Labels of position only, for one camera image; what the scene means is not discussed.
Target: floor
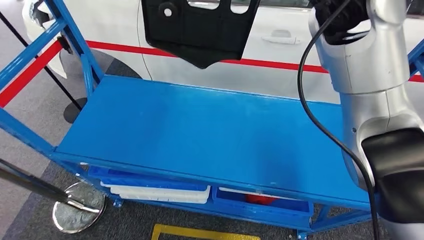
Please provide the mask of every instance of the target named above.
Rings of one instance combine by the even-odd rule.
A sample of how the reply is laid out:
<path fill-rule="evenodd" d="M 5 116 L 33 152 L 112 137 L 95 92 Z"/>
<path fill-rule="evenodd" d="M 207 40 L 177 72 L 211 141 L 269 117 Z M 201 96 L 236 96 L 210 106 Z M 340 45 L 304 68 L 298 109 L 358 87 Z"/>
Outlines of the floor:
<path fill-rule="evenodd" d="M 26 38 L 25 27 L 21 20 L 23 3 L 16 0 L 0 0 L 0 11 Z M 0 22 L 0 69 L 11 61 L 20 51 L 21 44 Z M 119 62 L 102 54 L 95 53 L 101 67 L 109 73 L 133 75 L 123 70 Z M 79 62 L 68 57 L 65 69 L 72 70 L 68 79 L 59 77 L 75 98 L 85 96 L 82 75 L 79 74 Z M 58 144 L 70 127 L 63 118 L 63 110 L 70 103 L 67 97 L 55 85 L 53 80 L 41 71 L 22 90 L 5 109 L 29 126 L 53 145 Z M 54 185 L 65 188 L 76 180 L 57 167 L 54 163 L 37 154 L 20 141 L 0 130 L 0 158 L 42 177 Z M 260 236 L 263 240 L 289 239 L 290 231 L 281 227 L 266 226 L 257 223 L 213 217 L 198 213 L 189 213 L 144 204 L 127 202 L 120 209 L 106 209 L 100 221 L 85 233 L 67 235 L 57 231 L 51 220 L 53 202 L 41 198 L 11 183 L 0 180 L 0 239 L 149 239 L 154 223 L 193 227 L 214 231 L 233 232 Z M 344 227 L 335 231 L 314 235 L 312 239 L 370 239 L 369 223 Z"/>

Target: red stripe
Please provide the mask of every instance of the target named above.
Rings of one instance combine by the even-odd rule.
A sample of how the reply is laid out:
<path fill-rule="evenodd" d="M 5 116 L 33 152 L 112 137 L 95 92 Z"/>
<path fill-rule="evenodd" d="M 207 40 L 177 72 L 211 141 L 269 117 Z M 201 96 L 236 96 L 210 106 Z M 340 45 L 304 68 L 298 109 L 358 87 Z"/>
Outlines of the red stripe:
<path fill-rule="evenodd" d="M 148 48 L 140 46 L 128 46 L 115 43 L 106 43 L 98 41 L 86 41 L 88 46 L 94 49 L 105 49 L 113 51 L 121 51 L 128 53 L 137 53 L 137 54 L 148 54 L 155 56 L 163 57 L 173 57 L 176 56 L 162 51 L 157 48 Z M 50 60 L 56 56 L 62 49 L 61 44 L 58 41 L 55 41 L 43 54 L 41 54 L 33 63 L 29 65 L 9 86 L 7 86 L 3 92 L 0 93 L 0 108 L 4 108 L 34 77 L 37 75 L 41 69 L 43 69 Z M 287 69 L 287 70 L 298 70 L 299 65 L 295 63 L 288 62 L 277 62 L 277 61 L 263 61 L 263 60 L 254 60 L 242 58 L 241 60 L 223 60 L 223 63 L 229 64 L 240 64 L 247 66 L 257 66 L 265 68 L 276 68 L 276 69 Z M 324 73 L 328 72 L 321 66 L 316 65 L 305 65 L 304 70 L 306 72 L 313 73 Z M 409 79 L 411 82 L 424 83 L 424 78 L 421 75 L 414 75 Z"/>
<path fill-rule="evenodd" d="M 106 49 L 106 50 L 113 50 L 113 51 L 120 51 L 120 52 L 128 52 L 128 53 L 136 53 L 136 54 L 148 54 L 148 55 L 176 58 L 175 55 L 168 53 L 166 51 L 162 51 L 162 50 L 157 49 L 157 48 L 148 48 L 148 47 L 141 47 L 141 46 L 127 46 L 127 45 L 98 42 L 98 41 L 87 41 L 87 44 L 90 48 L 94 48 L 94 49 Z M 246 59 L 246 58 L 242 58 L 241 60 L 223 60 L 221 62 L 222 63 L 228 63 L 228 64 L 240 64 L 240 65 L 265 67 L 265 68 L 275 68 L 275 69 L 287 69 L 287 70 L 298 70 L 299 69 L 299 64 L 296 64 L 296 63 L 277 62 L 277 61 L 263 61 L 263 60 L 254 60 L 254 59 Z M 327 70 L 325 70 L 321 66 L 316 66 L 316 65 L 305 65 L 303 70 L 306 71 L 306 72 L 328 74 Z M 409 80 L 411 82 L 424 83 L 424 79 L 421 77 L 421 75 L 414 75 Z"/>
<path fill-rule="evenodd" d="M 4 91 L 0 93 L 0 108 L 4 108 L 62 49 L 55 41 L 29 67 L 27 67 Z"/>

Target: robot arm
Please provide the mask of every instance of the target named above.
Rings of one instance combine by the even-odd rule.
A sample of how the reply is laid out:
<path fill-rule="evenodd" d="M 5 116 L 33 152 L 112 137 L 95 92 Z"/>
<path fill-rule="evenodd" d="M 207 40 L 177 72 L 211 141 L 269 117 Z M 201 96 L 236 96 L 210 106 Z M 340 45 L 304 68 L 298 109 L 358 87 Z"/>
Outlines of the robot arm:
<path fill-rule="evenodd" d="M 313 0 L 314 35 L 343 0 Z M 424 239 L 424 124 L 408 99 L 403 0 L 352 0 L 316 42 L 319 59 L 340 95 L 343 141 L 366 167 L 377 212 L 395 239 Z M 370 19 L 367 32 L 350 34 Z M 343 152 L 353 181 L 358 166 Z"/>

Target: blue shelf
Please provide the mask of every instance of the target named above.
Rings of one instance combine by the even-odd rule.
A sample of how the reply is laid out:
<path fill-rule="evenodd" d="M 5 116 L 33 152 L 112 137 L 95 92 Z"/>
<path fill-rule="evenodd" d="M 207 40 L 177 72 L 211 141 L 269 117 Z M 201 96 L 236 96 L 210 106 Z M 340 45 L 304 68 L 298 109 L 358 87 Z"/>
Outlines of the blue shelf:
<path fill-rule="evenodd" d="M 341 137 L 339 105 L 310 102 Z M 64 161 L 367 209 L 341 150 L 296 99 L 105 76 L 52 155 Z"/>

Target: gray carpet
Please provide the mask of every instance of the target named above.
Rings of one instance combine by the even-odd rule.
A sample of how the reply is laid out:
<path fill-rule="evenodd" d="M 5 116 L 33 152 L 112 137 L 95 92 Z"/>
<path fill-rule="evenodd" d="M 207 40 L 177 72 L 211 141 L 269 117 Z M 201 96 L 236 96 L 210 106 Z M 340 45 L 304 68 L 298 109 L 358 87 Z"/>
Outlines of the gray carpet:
<path fill-rule="evenodd" d="M 136 77 L 137 74 L 125 70 L 125 66 L 114 61 L 108 74 Z M 42 178 L 53 185 L 65 189 L 77 180 L 54 163 L 50 163 Z M 126 201 L 121 208 L 108 206 L 100 220 L 89 229 L 65 234 L 58 231 L 52 221 L 53 204 L 49 199 L 31 193 L 17 217 L 10 225 L 3 240 L 149 240 L 156 223 L 218 232 L 259 236 L 262 240 L 289 240 L 290 229 L 252 223 L 229 218 Z M 345 209 L 333 209 L 332 214 Z M 385 231 L 382 240 L 388 239 Z M 188 238 L 163 235 L 161 240 L 188 240 Z M 312 240 L 369 240 L 372 229 L 369 222 L 350 225 L 340 229 L 313 234 Z"/>

